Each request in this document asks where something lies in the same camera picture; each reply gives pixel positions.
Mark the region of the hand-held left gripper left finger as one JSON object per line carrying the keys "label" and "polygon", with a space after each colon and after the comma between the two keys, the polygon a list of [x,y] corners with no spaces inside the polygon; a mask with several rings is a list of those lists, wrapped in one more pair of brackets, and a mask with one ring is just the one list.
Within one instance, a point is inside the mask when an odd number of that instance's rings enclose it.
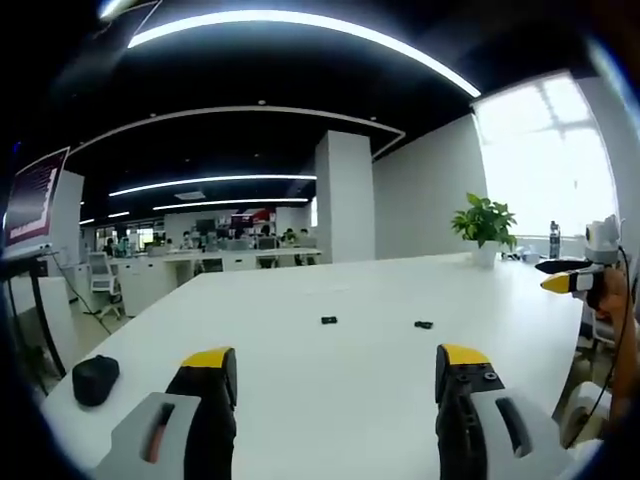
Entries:
{"label": "hand-held left gripper left finger", "polygon": [[111,433],[96,479],[230,479],[237,433],[235,349],[198,352],[163,392],[147,395]]}

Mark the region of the person's right hand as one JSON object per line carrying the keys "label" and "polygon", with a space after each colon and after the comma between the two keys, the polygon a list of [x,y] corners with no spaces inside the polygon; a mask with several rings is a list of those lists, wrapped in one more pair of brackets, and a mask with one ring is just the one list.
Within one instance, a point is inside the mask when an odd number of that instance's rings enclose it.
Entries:
{"label": "person's right hand", "polygon": [[627,276],[621,270],[608,267],[603,272],[603,279],[603,293],[595,308],[596,317],[609,321],[616,328],[622,327],[632,307]]}

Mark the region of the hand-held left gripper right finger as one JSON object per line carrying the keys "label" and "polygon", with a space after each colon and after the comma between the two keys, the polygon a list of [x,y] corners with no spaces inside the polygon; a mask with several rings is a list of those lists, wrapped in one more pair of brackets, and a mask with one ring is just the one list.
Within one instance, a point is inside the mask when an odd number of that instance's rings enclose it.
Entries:
{"label": "hand-held left gripper right finger", "polygon": [[573,463],[554,420],[477,350],[437,347],[435,403],[442,479],[558,479]]}

